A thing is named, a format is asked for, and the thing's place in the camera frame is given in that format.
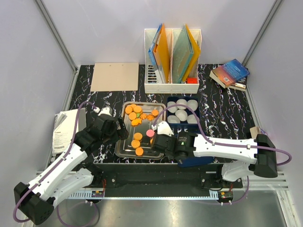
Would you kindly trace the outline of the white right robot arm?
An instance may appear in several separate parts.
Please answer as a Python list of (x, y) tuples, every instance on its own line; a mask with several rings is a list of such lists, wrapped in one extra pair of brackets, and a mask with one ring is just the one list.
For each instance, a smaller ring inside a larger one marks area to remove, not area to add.
[(266, 135), (247, 140), (204, 138), (201, 134), (182, 131), (178, 136), (155, 134), (151, 149), (170, 159), (185, 160), (192, 157), (222, 157), (232, 159), (215, 175), (219, 187), (249, 175), (276, 178), (277, 163), (273, 145)]

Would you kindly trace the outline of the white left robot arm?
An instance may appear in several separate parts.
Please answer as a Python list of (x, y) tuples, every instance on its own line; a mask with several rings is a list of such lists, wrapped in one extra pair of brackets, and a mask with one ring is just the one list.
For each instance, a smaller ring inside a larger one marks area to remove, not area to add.
[(93, 164), (83, 167), (75, 176), (67, 175), (101, 145), (116, 143), (128, 136), (122, 117), (101, 113), (91, 125), (75, 134), (69, 147), (39, 176), (14, 187), (13, 219), (21, 222), (17, 218), (17, 210), (20, 210), (27, 217), (25, 221), (40, 225), (78, 189), (88, 185), (98, 187), (102, 183), (101, 170)]

